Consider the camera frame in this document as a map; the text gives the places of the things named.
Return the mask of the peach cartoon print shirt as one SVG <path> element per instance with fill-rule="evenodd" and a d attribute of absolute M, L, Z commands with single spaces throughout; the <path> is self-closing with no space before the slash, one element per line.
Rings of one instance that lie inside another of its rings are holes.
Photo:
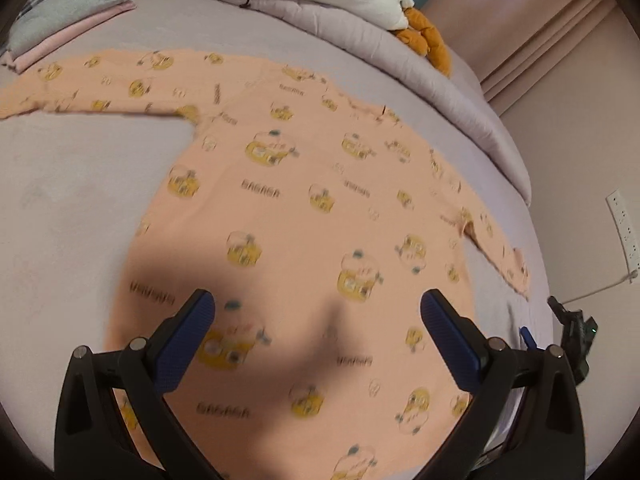
<path fill-rule="evenodd" d="M 529 291 L 522 252 L 425 140 L 326 77 L 259 58 L 104 51 L 27 73 L 1 113 L 181 116 L 195 128 L 138 226 L 106 340 L 195 289 L 216 316 L 169 403 L 231 479 L 379 479 L 424 465 L 468 405 L 422 326 L 474 313 L 464 243 Z"/>

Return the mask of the white power strip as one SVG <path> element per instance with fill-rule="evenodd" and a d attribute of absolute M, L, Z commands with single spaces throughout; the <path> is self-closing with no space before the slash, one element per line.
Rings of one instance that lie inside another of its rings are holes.
<path fill-rule="evenodd" d="M 623 247 L 628 273 L 639 273 L 639 240 L 623 195 L 615 190 L 605 200 Z"/>

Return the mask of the pink curtain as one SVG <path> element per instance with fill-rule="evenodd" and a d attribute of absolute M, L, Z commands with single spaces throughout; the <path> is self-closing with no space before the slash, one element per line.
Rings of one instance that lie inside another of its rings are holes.
<path fill-rule="evenodd" d="M 427 0 L 422 11 L 501 115 L 615 8 L 615 0 Z"/>

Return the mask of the orange plush toy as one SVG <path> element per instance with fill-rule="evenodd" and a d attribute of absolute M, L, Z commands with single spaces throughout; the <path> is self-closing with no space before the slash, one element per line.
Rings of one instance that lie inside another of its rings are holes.
<path fill-rule="evenodd" d="M 450 53 L 439 30 L 416 8 L 405 9 L 404 14 L 408 27 L 396 30 L 393 35 L 421 58 L 426 58 L 435 70 L 449 77 L 451 75 Z"/>

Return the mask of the lilac quilted duvet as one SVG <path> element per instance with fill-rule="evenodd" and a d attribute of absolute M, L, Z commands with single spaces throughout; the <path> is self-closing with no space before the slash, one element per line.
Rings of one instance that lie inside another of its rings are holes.
<path fill-rule="evenodd" d="M 449 53 L 451 70 L 446 77 L 389 32 L 344 10 L 306 0 L 219 1 L 278 18 L 395 78 L 474 141 L 526 204 L 532 201 L 532 184 L 518 148 L 485 100 L 477 76 L 456 52 Z"/>

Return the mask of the folded pink garment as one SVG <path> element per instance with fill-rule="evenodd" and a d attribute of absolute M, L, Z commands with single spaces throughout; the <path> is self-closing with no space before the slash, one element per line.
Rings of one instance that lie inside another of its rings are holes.
<path fill-rule="evenodd" d="M 32 47 L 21 55 L 14 55 L 13 53 L 6 51 L 6 53 L 1 55 L 1 64 L 3 66 L 8 66 L 9 69 L 14 70 L 15 73 L 21 74 L 30 66 L 33 66 L 53 51 L 58 50 L 58 48 L 64 46 L 64 44 L 68 44 L 73 39 L 83 35 L 85 32 L 88 32 L 88 30 L 102 25 L 115 16 L 130 12 L 136 7 L 136 4 L 131 0 L 119 3 L 111 9 L 101 11 L 74 24 L 68 25 L 58 32 L 55 32 L 50 37 L 43 39 L 39 44 L 36 44 L 35 47 Z"/>

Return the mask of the folded grey garment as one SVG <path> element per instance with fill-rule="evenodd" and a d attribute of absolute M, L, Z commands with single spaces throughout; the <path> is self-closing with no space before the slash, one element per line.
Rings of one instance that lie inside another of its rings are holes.
<path fill-rule="evenodd" d="M 20 56 L 63 28 L 126 1 L 43 0 L 13 23 L 2 49 Z"/>

